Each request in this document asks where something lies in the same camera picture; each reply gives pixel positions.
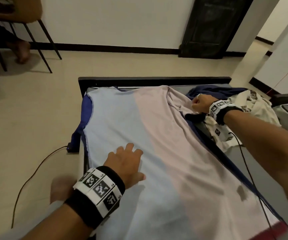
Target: bare foot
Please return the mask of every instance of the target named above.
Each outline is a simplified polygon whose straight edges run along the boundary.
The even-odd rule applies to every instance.
[[[54,178],[50,187],[50,203],[57,200],[65,201],[70,197],[76,182],[76,178],[69,175]]]
[[[29,42],[19,39],[14,43],[6,42],[6,44],[17,56],[17,63],[25,64],[29,60],[31,56]]]

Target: beige tile floor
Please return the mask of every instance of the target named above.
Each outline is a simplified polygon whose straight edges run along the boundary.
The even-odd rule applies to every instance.
[[[66,145],[80,120],[80,76],[231,76],[231,85],[248,84],[264,61],[269,46],[254,41],[244,58],[220,60],[178,58],[175,55],[44,51],[53,74],[36,51],[18,65],[3,51],[9,72],[0,66],[0,233],[10,228],[18,192],[40,162]],[[77,174],[78,155],[63,149],[51,156],[25,186],[15,225],[40,214],[49,203],[51,180]]]

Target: black metal chair leg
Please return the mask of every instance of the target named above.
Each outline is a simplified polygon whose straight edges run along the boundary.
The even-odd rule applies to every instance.
[[[56,52],[56,54],[58,55],[58,57],[62,60],[61,55],[58,52],[58,49],[56,48],[56,45],[54,44],[52,38],[50,37],[50,34],[48,33],[45,25],[43,24],[42,20],[38,20],[38,23],[40,24],[40,26],[42,27],[42,30],[44,31],[44,33],[46,34],[46,37],[48,38],[48,40],[50,41],[50,43],[52,44],[54,51]]]
[[[43,61],[45,62],[47,68],[50,70],[50,73],[53,73],[52,70],[50,69],[50,66],[48,65],[48,63],[47,63],[47,61],[46,61],[46,59],[45,59],[43,53],[42,53],[41,50],[39,49],[38,44],[37,44],[37,42],[35,41],[35,39],[34,39],[32,33],[31,33],[31,31],[29,30],[27,24],[25,24],[25,23],[23,23],[23,24],[24,24],[24,27],[26,28],[26,30],[27,30],[29,36],[31,37],[31,39],[32,39],[32,41],[33,41],[33,43],[34,43],[34,45],[36,46],[36,48],[37,48],[39,54],[41,55]]]
[[[2,57],[1,52],[0,52],[0,64],[2,65],[3,70],[5,72],[7,72],[7,67],[6,67],[5,61],[4,61],[3,57]]]
[[[15,33],[15,30],[14,30],[14,27],[13,27],[12,23],[9,22],[9,24],[10,24],[10,28],[12,29],[13,34],[17,37],[17,35],[16,35],[16,33]]]

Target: door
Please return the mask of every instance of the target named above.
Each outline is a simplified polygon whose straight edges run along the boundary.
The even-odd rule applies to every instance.
[[[179,57],[220,59],[253,0],[195,0]]]

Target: black cable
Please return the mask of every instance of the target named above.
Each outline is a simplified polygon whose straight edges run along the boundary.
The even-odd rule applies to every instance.
[[[274,240],[277,240],[276,237],[275,237],[275,235],[274,235],[274,231],[273,231],[273,229],[272,229],[272,225],[271,225],[271,223],[270,223],[269,220],[268,220],[268,217],[267,217],[266,211],[265,211],[265,209],[264,209],[262,200],[261,200],[261,198],[260,198],[260,196],[259,196],[259,194],[258,194],[258,190],[257,190],[257,187],[256,187],[256,185],[255,185],[255,183],[254,183],[253,177],[252,177],[252,175],[250,174],[250,170],[248,169],[248,166],[247,166],[247,163],[246,163],[246,160],[245,160],[243,151],[242,151],[241,144],[240,144],[240,142],[238,141],[238,138],[236,137],[236,135],[235,135],[234,133],[230,132],[229,134],[232,134],[232,135],[235,137],[235,139],[237,140],[237,143],[238,143],[238,145],[239,145],[239,147],[240,147],[241,154],[242,154],[242,157],[243,157],[243,160],[244,160],[246,169],[247,169],[247,171],[248,171],[248,174],[250,175],[250,179],[252,180],[252,184],[254,185],[254,188],[255,188],[255,191],[256,191],[256,195],[257,195],[258,200],[259,200],[259,202],[260,202],[260,204],[261,204],[261,206],[262,206],[262,210],[263,210],[263,212],[264,212],[266,221],[267,221],[267,223],[268,223],[268,225],[269,225],[269,228],[270,228],[270,230],[271,230],[271,232],[272,232],[272,236],[273,236]]]
[[[32,176],[24,183],[24,185],[21,187],[21,190],[19,191],[19,193],[18,193],[18,195],[17,195],[17,199],[16,199],[16,202],[15,202],[14,210],[13,210],[13,218],[12,218],[12,226],[11,226],[11,228],[14,227],[14,219],[15,219],[15,211],[16,211],[17,202],[18,202],[19,196],[20,196],[20,194],[21,194],[21,192],[22,192],[22,189],[24,188],[24,186],[26,185],[26,183],[31,180],[31,178],[36,174],[37,170],[40,168],[40,166],[43,164],[43,162],[45,162],[45,160],[46,160],[50,155],[52,155],[54,152],[57,152],[57,151],[60,150],[60,149],[66,148],[66,147],[67,147],[67,146],[62,146],[61,148],[56,149],[56,150],[53,151],[51,154],[49,154],[49,155],[40,163],[40,165],[37,167],[37,169],[35,170],[35,172],[33,173],[33,175],[32,175]]]

